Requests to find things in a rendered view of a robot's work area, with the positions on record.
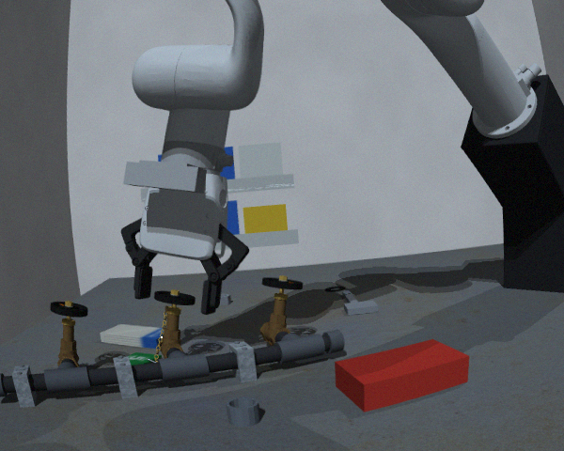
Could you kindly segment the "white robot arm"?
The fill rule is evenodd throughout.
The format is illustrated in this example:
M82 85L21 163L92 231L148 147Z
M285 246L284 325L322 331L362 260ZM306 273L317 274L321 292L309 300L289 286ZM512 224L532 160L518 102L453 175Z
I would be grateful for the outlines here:
M522 63L511 70L475 14L484 0L381 1L439 61L473 107L482 135L513 135L534 116L530 82L541 68ZM161 161L127 162L123 184L204 194L206 169L221 173L233 165L223 150L229 110L248 106L259 91L264 22L258 0L226 2L233 45L159 46L135 62L136 96L170 116Z

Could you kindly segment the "dark grey pipe with three valves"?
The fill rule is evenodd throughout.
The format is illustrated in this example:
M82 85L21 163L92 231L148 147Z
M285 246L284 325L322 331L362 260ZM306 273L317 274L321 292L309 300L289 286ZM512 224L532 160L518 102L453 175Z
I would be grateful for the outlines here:
M196 297L180 293L175 289L155 291L155 300L171 303L172 307L168 308L177 309L176 311L166 308L167 324L164 328L163 342L160 344L164 359L158 359L158 363L131 365L128 356L118 356L113 358L115 367L97 369L78 367L77 363L79 357L74 340L75 320L71 317L86 317L87 307L71 301L53 302L51 311L67 316L66 319L62 319L63 338L60 339L58 369L31 374L29 365L19 365L15 366L12 376L4 376L0 373L0 397L6 397L8 393L17 393L21 408L35 407L37 400L35 391L48 390L51 394L85 391L91 390L91 386L118 384L122 399L133 398L138 397L135 382L181 381L209 377L212 372L230 369L243 383L257 381L256 365L273 362L285 364L344 349L344 337L340 330L326 332L322 336L313 334L301 337L291 334L286 328L285 310L288 295L284 294L284 289L303 289L302 282L289 280L287 276L280 275L279 278L262 278L262 285L280 288L279 293L274 294L274 312L271 314L271 319L260 328L263 339L270 347L253 349L244 341L236 341L228 344L230 353L211 356L205 356L204 353L187 355L180 346L180 310L178 311L175 304L193 305Z

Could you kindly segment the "white and blue bag of cable ties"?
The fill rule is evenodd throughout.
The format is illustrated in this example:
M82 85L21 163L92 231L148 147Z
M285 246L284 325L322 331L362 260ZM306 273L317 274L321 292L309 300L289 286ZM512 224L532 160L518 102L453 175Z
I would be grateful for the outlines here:
M119 324L101 332L105 343L156 349L162 328Z

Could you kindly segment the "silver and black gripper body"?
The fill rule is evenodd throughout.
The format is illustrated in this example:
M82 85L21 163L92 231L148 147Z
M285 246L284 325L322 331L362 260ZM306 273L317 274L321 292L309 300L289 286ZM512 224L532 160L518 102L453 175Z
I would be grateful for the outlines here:
M206 170L204 194L149 187L140 226L145 250L206 260L221 242L221 254L216 255L224 255L226 245L218 232L219 224L227 228L227 178Z

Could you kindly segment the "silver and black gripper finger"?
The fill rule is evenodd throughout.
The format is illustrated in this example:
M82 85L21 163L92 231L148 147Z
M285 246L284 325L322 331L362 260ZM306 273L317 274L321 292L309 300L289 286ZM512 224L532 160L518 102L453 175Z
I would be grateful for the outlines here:
M136 243L135 235L140 232L141 221L142 218L121 229L121 235L126 244L126 251L132 259L132 264L135 266L134 297L139 300L150 297L152 267L149 264L157 255L145 250L143 247L140 248Z
M231 249L232 254L222 265L214 250L211 258L200 260L208 275L202 293L201 313L204 315L214 313L219 307L222 281L238 269L249 253L249 248L221 224L219 224L218 239Z

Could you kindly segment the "red rectangular block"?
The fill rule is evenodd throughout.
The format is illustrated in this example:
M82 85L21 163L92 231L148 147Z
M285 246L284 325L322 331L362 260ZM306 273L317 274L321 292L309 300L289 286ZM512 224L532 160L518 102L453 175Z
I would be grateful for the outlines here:
M468 382L469 355L434 339L335 362L336 388L363 412Z

